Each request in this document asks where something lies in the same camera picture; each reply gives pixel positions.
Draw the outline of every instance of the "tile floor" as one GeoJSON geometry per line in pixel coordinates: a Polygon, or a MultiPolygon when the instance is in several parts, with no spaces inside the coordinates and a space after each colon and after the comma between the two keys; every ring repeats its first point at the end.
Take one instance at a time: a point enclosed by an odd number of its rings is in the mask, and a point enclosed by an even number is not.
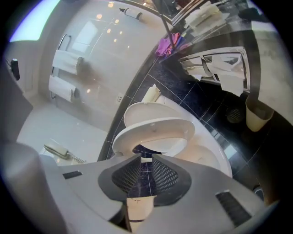
{"type": "MultiPolygon", "coordinates": [[[[259,184],[263,187],[268,202],[280,198],[281,192],[277,191],[277,180],[280,179],[278,167],[274,159],[269,155],[273,143],[284,142],[293,133],[293,127],[278,113],[259,132],[254,133],[246,127],[245,99],[243,94],[237,97],[231,93],[222,91],[220,86],[190,82],[180,79],[172,72],[162,67],[157,60],[146,75],[136,93],[129,94],[129,105],[142,100],[147,89],[156,84],[161,93],[167,98],[180,104],[184,109],[194,114],[209,130],[213,137],[224,149],[232,167],[233,178],[253,190],[259,184]],[[239,123],[230,123],[227,115],[230,110],[237,108],[243,115],[239,123]]],[[[125,128],[123,119],[120,121],[114,136],[125,128]]],[[[112,143],[110,144],[107,158],[112,157],[112,143]]],[[[286,151],[282,145],[278,152],[286,151]]],[[[141,153],[142,157],[151,157],[151,150],[137,146],[134,150],[141,153]]],[[[156,194],[155,181],[151,174],[152,163],[142,164],[141,177],[135,184],[129,197],[146,197],[156,194]]]]}

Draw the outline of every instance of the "toilet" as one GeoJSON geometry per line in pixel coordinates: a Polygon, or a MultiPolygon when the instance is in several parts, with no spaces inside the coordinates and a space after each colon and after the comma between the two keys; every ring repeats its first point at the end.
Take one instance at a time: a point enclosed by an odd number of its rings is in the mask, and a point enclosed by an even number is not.
{"type": "Polygon", "coordinates": [[[117,155],[134,155],[133,148],[141,144],[166,156],[213,167],[232,177],[227,156],[215,138],[195,116],[163,95],[155,101],[129,106],[124,123],[126,128],[113,142],[113,152],[117,155]]]}

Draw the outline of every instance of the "beige trash can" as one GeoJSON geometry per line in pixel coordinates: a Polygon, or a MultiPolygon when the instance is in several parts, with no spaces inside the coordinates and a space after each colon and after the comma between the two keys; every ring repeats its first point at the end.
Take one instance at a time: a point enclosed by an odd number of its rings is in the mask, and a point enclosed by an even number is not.
{"type": "Polygon", "coordinates": [[[274,114],[273,109],[252,96],[248,96],[245,104],[246,125],[253,132],[259,131],[274,114]]]}

